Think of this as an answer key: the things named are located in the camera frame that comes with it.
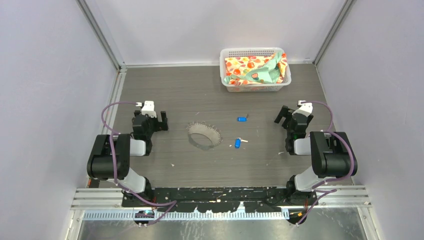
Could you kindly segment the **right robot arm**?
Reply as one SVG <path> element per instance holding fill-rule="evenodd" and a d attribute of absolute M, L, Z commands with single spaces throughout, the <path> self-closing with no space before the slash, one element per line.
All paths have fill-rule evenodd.
<path fill-rule="evenodd" d="M 310 156 L 311 165 L 286 182 L 283 195 L 275 196 L 275 203 L 299 205 L 313 198 L 317 188 L 329 182 L 354 176 L 358 163 L 345 132 L 311 131 L 307 128 L 313 119 L 312 103 L 300 102 L 297 109 L 284 105 L 275 123 L 286 131 L 285 149 L 292 156 Z"/>

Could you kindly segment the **large metal keyring disc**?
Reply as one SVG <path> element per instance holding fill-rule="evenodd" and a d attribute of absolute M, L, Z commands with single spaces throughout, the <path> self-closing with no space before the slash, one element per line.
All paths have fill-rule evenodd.
<path fill-rule="evenodd" d="M 206 124 L 205 122 L 191 122 L 187 125 L 188 142 L 203 151 L 208 151 L 221 144 L 223 141 L 221 133 L 217 130 L 216 126 Z M 202 144 L 193 138 L 193 135 L 202 135 L 206 137 L 210 144 Z"/>

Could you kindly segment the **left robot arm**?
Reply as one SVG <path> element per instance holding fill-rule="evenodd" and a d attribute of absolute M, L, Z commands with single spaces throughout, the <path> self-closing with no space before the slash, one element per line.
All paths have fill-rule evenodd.
<path fill-rule="evenodd" d="M 132 190 L 134 200 L 141 207 L 148 207 L 154 199 L 150 181 L 130 167 L 131 157 L 149 156 L 152 152 L 152 136 L 155 132 L 168 131 L 168 118 L 160 112 L 161 120 L 140 110 L 134 112 L 132 132 L 114 138 L 109 134 L 97 135 L 87 161 L 90 178 L 117 183 Z"/>

